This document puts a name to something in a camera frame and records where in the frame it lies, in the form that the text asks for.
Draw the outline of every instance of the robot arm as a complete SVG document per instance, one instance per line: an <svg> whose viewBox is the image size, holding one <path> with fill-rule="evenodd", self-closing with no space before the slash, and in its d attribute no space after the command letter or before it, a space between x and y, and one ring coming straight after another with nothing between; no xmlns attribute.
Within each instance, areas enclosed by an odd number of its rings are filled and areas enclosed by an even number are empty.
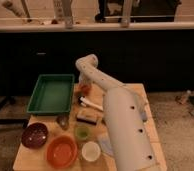
<svg viewBox="0 0 194 171"><path fill-rule="evenodd" d="M106 93L103 98L108 128L118 171L159 171L140 113L141 97L125 84L96 69L98 59L88 55L76 61L82 78L90 79Z"/></svg>

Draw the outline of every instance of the small bowl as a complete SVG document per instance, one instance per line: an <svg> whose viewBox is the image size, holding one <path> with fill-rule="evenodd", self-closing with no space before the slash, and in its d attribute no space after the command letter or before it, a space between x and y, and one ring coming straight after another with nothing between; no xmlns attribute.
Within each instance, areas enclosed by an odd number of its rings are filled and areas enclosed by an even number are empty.
<svg viewBox="0 0 194 171"><path fill-rule="evenodd" d="M27 148L37 149L45 144L47 136L47 127L43 123L36 122L25 129L21 142Z"/></svg>
<svg viewBox="0 0 194 171"><path fill-rule="evenodd" d="M78 141L86 141L90 136L90 130L85 125L75 127L74 135Z"/></svg>
<svg viewBox="0 0 194 171"><path fill-rule="evenodd" d="M47 161L55 169L64 169L72 165L77 158L76 142L63 135L54 139L47 148Z"/></svg>
<svg viewBox="0 0 194 171"><path fill-rule="evenodd" d="M88 162L96 161L101 154L99 145L93 141L85 143L82 147L82 157Z"/></svg>

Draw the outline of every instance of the dark red bowl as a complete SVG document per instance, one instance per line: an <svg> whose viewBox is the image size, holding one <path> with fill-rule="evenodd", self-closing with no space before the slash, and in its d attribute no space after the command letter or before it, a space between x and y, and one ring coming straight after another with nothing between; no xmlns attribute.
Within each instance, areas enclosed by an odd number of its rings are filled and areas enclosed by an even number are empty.
<svg viewBox="0 0 194 171"><path fill-rule="evenodd" d="M27 148L37 149L45 144L47 136L47 127L43 123L36 122L25 129L21 142Z"/></svg>

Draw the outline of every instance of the plastic tray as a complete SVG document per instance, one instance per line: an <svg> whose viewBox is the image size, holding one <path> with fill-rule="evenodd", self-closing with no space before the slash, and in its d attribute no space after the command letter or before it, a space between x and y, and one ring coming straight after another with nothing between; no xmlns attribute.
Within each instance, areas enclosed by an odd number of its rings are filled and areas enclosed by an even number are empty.
<svg viewBox="0 0 194 171"><path fill-rule="evenodd" d="M27 113L33 115L69 114L73 88L73 74L40 75L30 98Z"/></svg>

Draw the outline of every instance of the wooden table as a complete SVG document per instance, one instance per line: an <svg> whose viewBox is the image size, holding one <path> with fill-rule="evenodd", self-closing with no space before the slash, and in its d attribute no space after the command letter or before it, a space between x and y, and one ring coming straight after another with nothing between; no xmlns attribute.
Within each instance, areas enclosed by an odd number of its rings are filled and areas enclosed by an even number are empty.
<svg viewBox="0 0 194 171"><path fill-rule="evenodd" d="M139 93L147 101L145 89L142 84L128 84L128 86L135 92ZM74 92L76 91L78 91L77 85L74 88ZM103 96L103 91L97 85L93 84L92 91L87 98L96 104L102 105L102 96ZM78 104L78 100L75 97L75 95L73 97L72 108L70 112L70 122L69 122L70 126L67 131L63 131L60 128L60 126L56 123L55 121L56 116L33 116L32 115L29 120L29 124L34 122L42 122L47 126L49 130L49 136L48 136L47 142L42 148L37 150L28 149L21 144L14 162L13 169L15 171L55 171L55 169L51 168L51 166L46 161L47 146L54 138L60 135L67 134L73 137L74 127L76 124L78 124L76 122L75 116L78 113L78 111L81 109L84 109L86 112L89 112L89 113L102 115L101 112L95 109L81 107ZM157 157L157 161L160 164L161 170L166 171L167 166L166 166L165 158L163 155L163 151L160 145L159 137L156 131L156 127L154 124L154 120L153 120L149 105L146 105L145 110L148 116L148 121L145 123L145 127L149 135L150 142L152 144L155 155ZM102 124L100 121L97 123L96 126L92 126L92 125L88 125L88 126L92 132L90 140L93 140L93 141L96 141L97 135L107 132L106 126ZM97 160L94 163L85 162L84 159L82 159L81 154L79 153L74 165L72 165L66 170L67 171L99 171L99 170L116 171L116 166L115 166L114 158L110 157L109 155L106 155L105 153L102 153L99 160Z"/></svg>

